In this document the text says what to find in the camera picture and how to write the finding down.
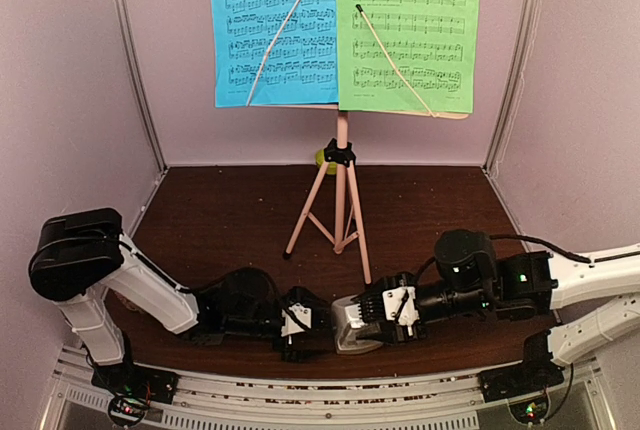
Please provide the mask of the white metronome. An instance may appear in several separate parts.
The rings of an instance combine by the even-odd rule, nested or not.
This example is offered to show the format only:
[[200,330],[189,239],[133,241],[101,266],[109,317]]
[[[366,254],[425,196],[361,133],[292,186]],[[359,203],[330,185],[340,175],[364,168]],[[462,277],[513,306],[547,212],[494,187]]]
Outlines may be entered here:
[[353,301],[353,296],[333,301],[330,312],[334,345],[338,355],[362,355],[383,346],[382,342],[373,340],[368,335],[368,331],[373,327],[362,320],[359,304]]

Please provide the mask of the pink music stand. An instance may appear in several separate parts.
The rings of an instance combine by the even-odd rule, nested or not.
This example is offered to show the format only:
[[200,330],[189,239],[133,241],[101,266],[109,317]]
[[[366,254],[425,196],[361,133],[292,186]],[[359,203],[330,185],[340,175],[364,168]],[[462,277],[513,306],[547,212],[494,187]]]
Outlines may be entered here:
[[[283,256],[292,256],[303,226],[312,223],[327,238],[337,254],[342,253],[351,243],[358,244],[363,278],[366,283],[370,283],[371,268],[356,177],[356,159],[349,141],[349,115],[352,112],[357,111],[343,111],[338,103],[336,135],[324,149],[325,162],[318,169]],[[335,175],[326,174],[330,162],[336,164]]]

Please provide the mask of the green sheet music paper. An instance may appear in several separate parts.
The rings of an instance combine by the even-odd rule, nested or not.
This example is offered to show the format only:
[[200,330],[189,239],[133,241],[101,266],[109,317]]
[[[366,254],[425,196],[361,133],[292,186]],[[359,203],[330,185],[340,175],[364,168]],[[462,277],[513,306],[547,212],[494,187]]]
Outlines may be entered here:
[[479,0],[336,0],[339,107],[473,112]]

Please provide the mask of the blue sheet music paper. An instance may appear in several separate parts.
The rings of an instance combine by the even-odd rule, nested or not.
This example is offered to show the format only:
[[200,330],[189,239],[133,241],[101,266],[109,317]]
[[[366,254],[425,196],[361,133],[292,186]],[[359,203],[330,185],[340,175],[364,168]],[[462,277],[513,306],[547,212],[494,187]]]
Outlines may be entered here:
[[211,0],[219,108],[338,100],[336,0]]

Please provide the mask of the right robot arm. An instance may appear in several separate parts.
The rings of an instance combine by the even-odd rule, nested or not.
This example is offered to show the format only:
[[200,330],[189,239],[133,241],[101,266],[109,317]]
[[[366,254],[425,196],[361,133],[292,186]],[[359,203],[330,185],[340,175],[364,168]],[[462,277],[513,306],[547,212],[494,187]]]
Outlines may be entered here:
[[439,281],[422,285],[419,273],[380,279],[356,297],[374,338],[390,344],[419,339],[426,325],[489,311],[523,321],[584,301],[608,304],[584,318],[529,337],[523,361],[513,369],[519,390],[535,390],[551,374],[625,333],[639,322],[639,248],[620,247],[587,255],[539,240],[541,249],[500,259],[495,236],[458,229],[436,242]]

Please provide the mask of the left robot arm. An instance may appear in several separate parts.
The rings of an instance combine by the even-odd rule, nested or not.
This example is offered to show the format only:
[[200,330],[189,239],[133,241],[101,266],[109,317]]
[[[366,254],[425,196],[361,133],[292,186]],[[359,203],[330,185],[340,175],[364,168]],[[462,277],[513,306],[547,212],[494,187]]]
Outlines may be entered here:
[[305,337],[326,337],[331,331],[326,301],[299,286],[281,293],[271,275],[258,268],[233,270],[200,288],[180,284],[134,244],[113,208],[48,219],[28,275],[32,288],[59,308],[123,394],[137,392],[144,374],[128,360],[127,339],[108,313],[101,288],[199,346],[218,345],[227,336],[268,339],[284,360],[298,361],[305,356]]

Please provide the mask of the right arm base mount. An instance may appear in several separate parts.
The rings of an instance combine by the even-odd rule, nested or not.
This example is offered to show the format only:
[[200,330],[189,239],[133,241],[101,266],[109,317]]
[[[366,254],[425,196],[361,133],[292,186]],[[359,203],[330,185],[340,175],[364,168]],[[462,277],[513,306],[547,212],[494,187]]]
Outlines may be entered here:
[[506,401],[511,417],[531,427],[557,413],[549,389],[564,383],[564,368],[548,356],[525,357],[519,363],[481,371],[478,379],[485,403]]

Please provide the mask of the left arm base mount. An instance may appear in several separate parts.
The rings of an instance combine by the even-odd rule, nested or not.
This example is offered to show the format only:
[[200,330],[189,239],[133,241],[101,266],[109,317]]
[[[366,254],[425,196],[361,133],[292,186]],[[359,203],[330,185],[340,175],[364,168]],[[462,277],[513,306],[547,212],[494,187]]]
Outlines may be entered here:
[[179,381],[175,372],[140,366],[129,357],[114,365],[98,365],[90,355],[86,361],[93,371],[91,384],[112,395],[106,413],[119,428],[141,423],[153,403],[173,402]]

